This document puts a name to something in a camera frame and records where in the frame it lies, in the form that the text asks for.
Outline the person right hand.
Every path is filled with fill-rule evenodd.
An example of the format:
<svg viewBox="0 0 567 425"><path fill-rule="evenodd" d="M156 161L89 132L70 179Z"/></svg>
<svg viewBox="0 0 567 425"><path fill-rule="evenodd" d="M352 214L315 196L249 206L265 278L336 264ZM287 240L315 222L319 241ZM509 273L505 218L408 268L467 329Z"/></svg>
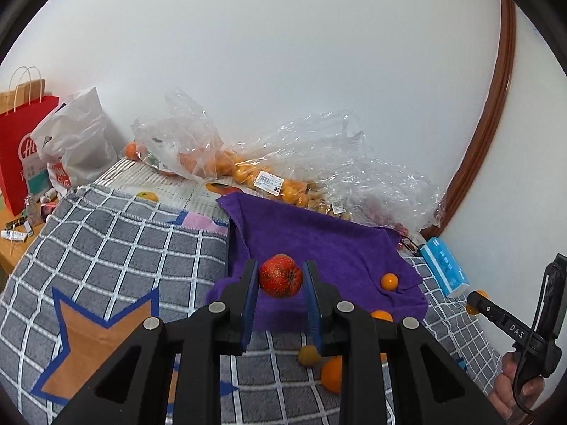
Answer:
<svg viewBox="0 0 567 425"><path fill-rule="evenodd" d="M502 372L495 379L493 390L488 395L495 410L508 424L519 424L526 417L526 414L516 405L513 397L512 382L516 367L514 353L506 353L502 357ZM536 403L544 387L545 381L542 377L536 377L525 384L520 397L526 408L530 409Z"/></svg>

